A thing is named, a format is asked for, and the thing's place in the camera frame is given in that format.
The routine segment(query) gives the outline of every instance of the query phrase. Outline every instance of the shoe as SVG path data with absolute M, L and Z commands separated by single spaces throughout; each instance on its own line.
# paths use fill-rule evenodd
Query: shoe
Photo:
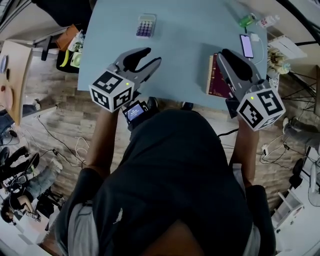
M 52 165 L 51 167 L 56 167 L 54 168 L 58 173 L 61 172 L 63 169 L 62 163 L 57 159 L 57 158 L 52 158 L 50 164 Z
M 184 102 L 182 103 L 181 110 L 191 111 L 193 108 L 194 108 L 194 104 L 193 104 L 193 103 L 185 102 L 185 101 L 184 101 Z
M 146 103 L 149 110 L 158 108 L 158 101 L 155 97 L 149 97 Z
M 282 123 L 282 133 L 285 134 L 285 130 L 287 128 L 287 125 L 289 125 L 289 118 L 285 117 L 283 119 L 283 123 Z
M 32 105 L 35 106 L 35 109 L 37 111 L 41 109 L 40 100 L 38 100 L 37 98 L 33 101 Z
M 296 116 L 292 117 L 291 119 L 289 119 L 289 125 L 293 125 L 292 122 L 298 120 Z

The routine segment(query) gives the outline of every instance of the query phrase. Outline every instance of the power strip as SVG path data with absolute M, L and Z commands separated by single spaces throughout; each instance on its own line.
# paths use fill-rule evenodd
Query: power strip
M 266 157 L 267 155 L 269 155 L 269 151 L 268 151 L 268 145 L 267 144 L 263 144 L 262 147 L 262 154 Z

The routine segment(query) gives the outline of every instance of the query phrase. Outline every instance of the calculator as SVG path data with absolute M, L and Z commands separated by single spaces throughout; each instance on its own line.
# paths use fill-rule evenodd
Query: calculator
M 143 14 L 138 19 L 136 36 L 138 38 L 151 38 L 154 34 L 156 16 L 154 14 Z

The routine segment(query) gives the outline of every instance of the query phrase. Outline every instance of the hair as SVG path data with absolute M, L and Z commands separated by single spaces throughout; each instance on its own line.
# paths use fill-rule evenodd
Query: hair
M 0 211 L 0 215 L 1 215 L 1 218 L 6 223 L 13 222 L 13 220 L 11 218 L 9 218 L 9 216 L 7 215 L 7 213 L 9 212 L 9 207 L 10 207 L 9 200 L 8 199 L 3 200 L 2 208 L 1 208 L 1 211 Z

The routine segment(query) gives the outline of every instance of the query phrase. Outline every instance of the smartphone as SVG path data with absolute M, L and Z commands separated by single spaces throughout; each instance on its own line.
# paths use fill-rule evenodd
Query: smartphone
M 254 53 L 251 47 L 250 36 L 241 34 L 241 43 L 244 57 L 252 59 L 254 57 Z

